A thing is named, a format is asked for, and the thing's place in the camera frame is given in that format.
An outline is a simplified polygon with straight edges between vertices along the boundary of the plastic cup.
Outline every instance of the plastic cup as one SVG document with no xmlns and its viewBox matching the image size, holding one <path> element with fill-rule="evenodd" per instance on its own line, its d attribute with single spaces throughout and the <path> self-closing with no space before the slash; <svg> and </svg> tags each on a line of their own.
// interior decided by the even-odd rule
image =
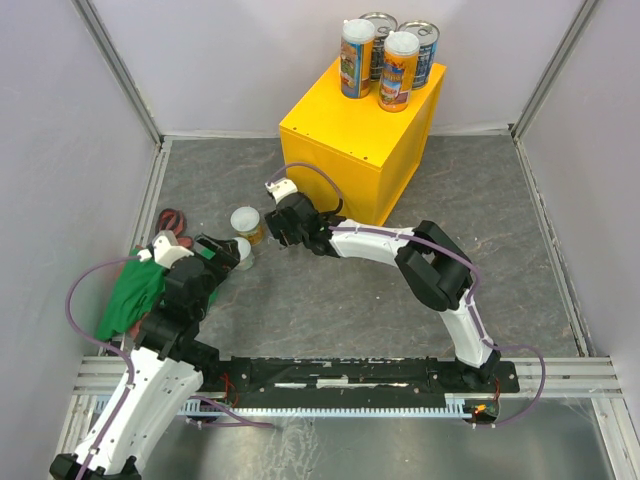
<svg viewBox="0 0 640 480">
<path fill-rule="evenodd" d="M 244 237 L 235 237 L 234 240 L 238 242 L 238 251 L 240 252 L 240 263 L 236 265 L 236 270 L 241 272 L 249 270 L 253 266 L 253 252 L 251 251 L 251 244 L 249 240 Z"/>
</svg>

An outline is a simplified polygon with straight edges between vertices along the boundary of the gray floor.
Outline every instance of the gray floor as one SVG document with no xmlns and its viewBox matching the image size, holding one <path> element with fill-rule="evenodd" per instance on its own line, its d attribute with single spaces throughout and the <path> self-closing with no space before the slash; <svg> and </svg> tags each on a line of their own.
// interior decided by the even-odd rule
<svg viewBox="0 0 640 480">
<path fill-rule="evenodd" d="M 505 401 L 504 410 L 521 409 Z M 173 422 L 154 480 L 613 480 L 589 399 L 543 400 L 517 425 L 473 430 L 434 419 L 268 418 L 274 430 Z"/>
<path fill-rule="evenodd" d="M 231 212 L 273 209 L 263 184 L 283 164 L 277 139 L 174 141 L 158 211 L 184 210 L 189 233 L 232 237 Z M 577 349 L 515 149 L 508 136 L 432 137 L 387 226 L 437 222 L 484 272 L 477 300 L 499 344 L 550 357 Z M 233 273 L 199 339 L 230 355 L 453 356 L 447 332 L 400 273 L 315 257 L 273 240 Z"/>
</svg>

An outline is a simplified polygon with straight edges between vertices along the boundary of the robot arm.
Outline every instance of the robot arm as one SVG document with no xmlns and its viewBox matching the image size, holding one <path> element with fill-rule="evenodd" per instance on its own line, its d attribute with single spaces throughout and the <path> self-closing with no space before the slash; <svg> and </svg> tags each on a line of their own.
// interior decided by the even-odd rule
<svg viewBox="0 0 640 480">
<path fill-rule="evenodd" d="M 162 433 L 186 400 L 204 381 L 219 375 L 218 350 L 195 341 L 209 297 L 238 264 L 235 240 L 195 238 L 195 253 L 178 245 L 171 232 L 161 232 L 152 248 L 140 253 L 167 268 L 165 293 L 142 322 L 131 352 L 133 384 L 125 372 L 89 435 L 73 455 L 58 455 L 50 473 L 56 480 L 139 480 Z M 130 389 L 122 405 L 122 394 Z M 96 437 L 106 436 L 94 448 Z"/>
<path fill-rule="evenodd" d="M 268 184 L 267 190 L 276 201 L 276 209 L 266 215 L 267 225 L 282 245 L 302 243 L 316 255 L 366 258 L 399 268 L 416 298 L 440 314 L 467 378 L 484 382 L 491 376 L 500 354 L 487 345 L 493 341 L 481 323 L 479 331 L 472 317 L 475 303 L 469 297 L 469 269 L 412 241 L 416 237 L 427 240 L 468 260 L 435 223 L 423 221 L 415 228 L 373 227 L 320 214 L 289 179 Z"/>
</svg>

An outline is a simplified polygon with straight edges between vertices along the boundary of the black metal plate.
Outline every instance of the black metal plate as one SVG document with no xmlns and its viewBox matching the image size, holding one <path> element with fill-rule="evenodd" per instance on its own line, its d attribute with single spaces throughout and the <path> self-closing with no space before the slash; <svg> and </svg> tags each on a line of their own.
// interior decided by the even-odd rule
<svg viewBox="0 0 640 480">
<path fill-rule="evenodd" d="M 445 393 L 492 394 L 495 379 L 502 393 L 520 391 L 512 362 L 499 362 L 494 376 L 473 389 L 454 361 L 431 358 L 232 358 L 220 366 L 237 389 L 239 408 L 435 408 L 445 406 Z M 318 388 L 319 379 L 335 386 Z M 224 389 L 219 381 L 202 390 Z"/>
</svg>

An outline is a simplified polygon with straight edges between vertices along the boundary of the white plastic casing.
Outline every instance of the white plastic casing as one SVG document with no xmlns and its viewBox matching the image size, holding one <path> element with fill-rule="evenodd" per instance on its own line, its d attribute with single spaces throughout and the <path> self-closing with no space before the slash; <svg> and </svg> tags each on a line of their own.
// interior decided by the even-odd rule
<svg viewBox="0 0 640 480">
<path fill-rule="evenodd" d="M 171 230 L 163 230 L 153 239 L 153 260 L 164 268 L 184 257 L 190 257 L 193 252 L 181 246 Z"/>
<path fill-rule="evenodd" d="M 372 225 L 363 225 L 353 220 L 341 222 L 338 225 L 338 228 L 340 227 L 375 228 L 394 234 L 413 235 L 412 228 L 374 227 Z M 398 249 L 404 247 L 407 243 L 409 243 L 409 240 L 362 231 L 334 231 L 331 237 L 331 245 L 341 257 L 366 258 L 394 267 L 397 267 L 395 258 L 398 255 Z M 482 324 L 482 335 L 477 331 L 470 311 L 471 308 L 475 308 L 475 301 L 471 300 L 470 304 L 467 305 L 468 295 L 469 292 L 466 291 L 460 300 L 460 307 L 457 310 L 438 313 L 440 313 L 442 321 L 449 331 L 449 335 L 451 335 L 456 358 L 471 367 L 478 368 L 487 361 L 492 352 L 492 349 L 485 345 L 483 340 L 488 341 L 490 344 L 493 344 L 493 341 L 486 334 Z"/>
<path fill-rule="evenodd" d="M 276 205 L 287 195 L 291 195 L 298 191 L 296 184 L 288 178 L 281 178 L 273 183 L 266 183 L 265 187 L 267 187 L 267 192 L 269 192 L 275 200 Z"/>
<path fill-rule="evenodd" d="M 478 368 L 484 365 L 484 363 L 491 355 L 492 348 L 485 345 L 483 340 L 486 340 L 493 345 L 493 340 L 482 327 L 482 335 L 478 332 L 473 318 L 471 317 L 471 308 L 475 308 L 475 300 L 471 300 L 467 305 L 469 291 L 466 291 L 460 299 L 460 307 L 457 310 L 446 310 L 444 312 L 438 312 L 451 339 L 456 352 L 456 358 L 461 362 Z"/>
<path fill-rule="evenodd" d="M 393 234 L 413 235 L 412 228 L 373 227 L 353 220 L 341 222 L 338 225 L 338 228 L 340 227 L 370 227 L 392 232 Z M 394 267 L 397 267 L 395 258 L 398 255 L 398 249 L 404 247 L 407 243 L 408 240 L 366 232 L 333 232 L 331 237 L 331 245 L 341 257 L 367 258 L 374 262 L 386 263 Z"/>
<path fill-rule="evenodd" d="M 120 473 L 131 455 L 142 472 L 176 412 L 202 385 L 202 373 L 193 365 L 169 358 L 158 360 L 158 354 L 146 348 L 132 351 L 131 360 L 136 369 L 134 386 L 89 463 L 90 469 L 103 467 L 107 475 Z M 78 463 L 84 462 L 123 390 L 129 388 L 127 378 L 125 372 L 91 432 L 76 447 Z"/>
</svg>

